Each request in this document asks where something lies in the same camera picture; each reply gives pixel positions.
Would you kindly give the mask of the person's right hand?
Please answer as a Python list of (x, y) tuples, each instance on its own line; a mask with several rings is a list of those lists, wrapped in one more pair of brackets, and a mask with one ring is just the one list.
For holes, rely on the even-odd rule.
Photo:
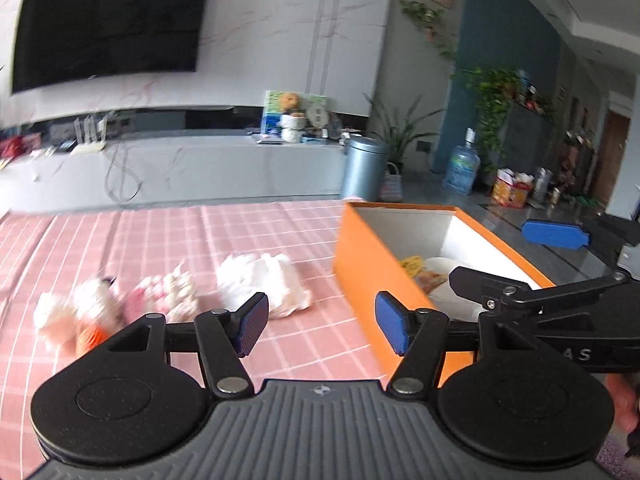
[(615, 405), (615, 420), (625, 434), (631, 434), (639, 423), (639, 398), (636, 389), (624, 375), (608, 374), (605, 387)]

